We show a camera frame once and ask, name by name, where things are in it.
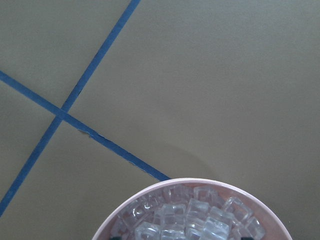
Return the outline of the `pile of clear ice cubes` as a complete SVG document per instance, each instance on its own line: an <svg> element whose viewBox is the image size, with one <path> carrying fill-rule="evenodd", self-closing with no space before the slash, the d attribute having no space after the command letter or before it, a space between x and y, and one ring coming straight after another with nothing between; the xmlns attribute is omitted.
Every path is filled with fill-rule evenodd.
<svg viewBox="0 0 320 240"><path fill-rule="evenodd" d="M167 186L121 210L112 240L261 240L266 231L239 198L210 186Z"/></svg>

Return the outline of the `pink bowl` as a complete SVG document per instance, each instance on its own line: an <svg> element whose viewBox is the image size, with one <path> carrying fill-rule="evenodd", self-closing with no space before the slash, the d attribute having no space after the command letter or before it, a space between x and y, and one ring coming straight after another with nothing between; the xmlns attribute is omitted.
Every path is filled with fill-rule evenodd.
<svg viewBox="0 0 320 240"><path fill-rule="evenodd" d="M216 191L219 195L227 199L228 197L237 197L245 205L251 208L254 212L254 216L259 220L262 226L265 229L265 240L291 240L292 237L289 234L288 230L280 219L275 215L272 210L270 210L263 202L258 200L256 197L250 193L227 183L203 179L203 178L174 178L169 180L164 180L153 185L150 185L141 191L137 192L126 201L121 203L100 225L94 236L94 240L108 240L111 235L111 228L114 225L118 213L128 206L134 200L154 192L156 190L162 190L165 187L171 187L176 185L184 185L186 187L199 187L199 186L210 186Z"/></svg>

